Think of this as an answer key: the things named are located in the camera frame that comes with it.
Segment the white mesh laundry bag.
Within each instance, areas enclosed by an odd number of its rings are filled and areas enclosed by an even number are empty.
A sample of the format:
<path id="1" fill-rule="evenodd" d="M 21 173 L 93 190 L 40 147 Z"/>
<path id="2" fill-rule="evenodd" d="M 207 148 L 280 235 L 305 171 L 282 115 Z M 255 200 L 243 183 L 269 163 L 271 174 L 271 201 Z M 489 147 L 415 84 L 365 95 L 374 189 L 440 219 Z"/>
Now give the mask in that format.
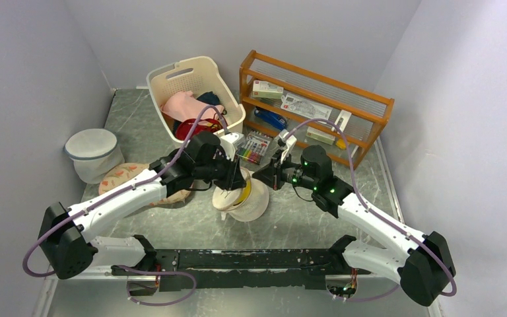
<path id="1" fill-rule="evenodd" d="M 233 207 L 232 204 L 238 199 L 242 189 L 222 190 L 216 187 L 212 204 L 215 209 L 221 212 L 221 219 L 224 220 L 227 215 L 240 222 L 250 222 L 260 218 L 269 205 L 269 192 L 265 184 L 252 178 L 253 172 L 247 168 L 241 167 L 244 179 L 251 180 L 252 190 L 249 197 L 240 205 Z"/>

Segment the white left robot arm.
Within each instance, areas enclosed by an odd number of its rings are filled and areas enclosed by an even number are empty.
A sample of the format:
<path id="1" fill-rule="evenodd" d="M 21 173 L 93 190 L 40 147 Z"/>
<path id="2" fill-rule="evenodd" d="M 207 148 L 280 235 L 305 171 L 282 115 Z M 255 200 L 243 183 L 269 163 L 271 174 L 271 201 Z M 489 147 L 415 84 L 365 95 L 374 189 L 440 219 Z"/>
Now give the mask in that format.
<path id="1" fill-rule="evenodd" d="M 112 222 L 151 203 L 190 189 L 196 180 L 223 190 L 246 187 L 236 154 L 242 133 L 218 137 L 203 131 L 126 183 L 68 208 L 60 202 L 46 209 L 38 244 L 59 279 L 70 279 L 93 266 L 132 267 L 146 275 L 159 271 L 157 253 L 142 235 L 102 237 Z"/>

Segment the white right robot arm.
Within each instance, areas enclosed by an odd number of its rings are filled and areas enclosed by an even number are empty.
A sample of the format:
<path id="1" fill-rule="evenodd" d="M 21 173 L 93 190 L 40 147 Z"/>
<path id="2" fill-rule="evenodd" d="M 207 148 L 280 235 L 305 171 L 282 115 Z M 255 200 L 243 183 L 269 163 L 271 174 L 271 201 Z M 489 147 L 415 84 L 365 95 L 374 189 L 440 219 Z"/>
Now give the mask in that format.
<path id="1" fill-rule="evenodd" d="M 253 178 L 273 190 L 285 184 L 311 190 L 316 206 L 337 219 L 348 221 L 380 243 L 370 246 L 349 238 L 346 246 L 330 255 L 337 273 L 363 269 L 396 282 L 415 303 L 430 306 L 448 296 L 456 269 L 448 242 L 440 233 L 425 234 L 395 220 L 355 192 L 352 185 L 334 175 L 331 159 L 323 147 L 306 147 L 300 162 L 279 149 Z"/>

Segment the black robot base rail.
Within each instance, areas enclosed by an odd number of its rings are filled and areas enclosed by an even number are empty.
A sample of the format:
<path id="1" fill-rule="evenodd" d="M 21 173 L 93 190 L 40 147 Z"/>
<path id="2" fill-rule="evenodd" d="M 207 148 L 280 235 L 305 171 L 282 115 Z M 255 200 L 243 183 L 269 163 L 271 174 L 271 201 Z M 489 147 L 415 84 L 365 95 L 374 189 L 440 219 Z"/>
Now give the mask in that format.
<path id="1" fill-rule="evenodd" d="M 349 279 L 354 269 L 336 248 L 200 250 L 157 249 L 131 271 L 111 267 L 127 277 L 134 295 L 153 291 L 303 287 L 324 290 L 333 277 Z"/>

